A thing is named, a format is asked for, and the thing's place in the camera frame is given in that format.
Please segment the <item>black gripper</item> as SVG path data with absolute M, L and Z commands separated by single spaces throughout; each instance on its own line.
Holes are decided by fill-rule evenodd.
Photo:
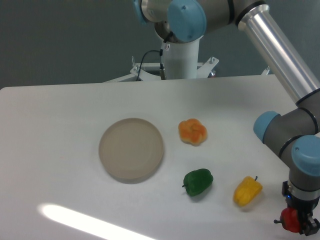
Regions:
M 282 183 L 282 195 L 288 207 L 302 214 L 302 232 L 305 236 L 316 234 L 320 230 L 320 222 L 313 218 L 313 211 L 320 200 L 320 190 L 306 191 L 296 187 L 290 181 Z

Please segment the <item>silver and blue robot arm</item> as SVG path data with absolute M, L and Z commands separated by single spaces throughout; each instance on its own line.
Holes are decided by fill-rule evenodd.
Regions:
M 271 17 L 263 0 L 135 0 L 142 24 L 154 23 L 162 39 L 162 79 L 193 79 L 198 59 L 188 56 L 189 44 L 208 32 L 234 24 L 247 34 L 275 74 L 296 109 L 280 115 L 267 111 L 253 130 L 289 168 L 282 184 L 287 207 L 277 220 L 290 232 L 316 234 L 320 222 L 313 211 L 320 200 L 320 82 Z

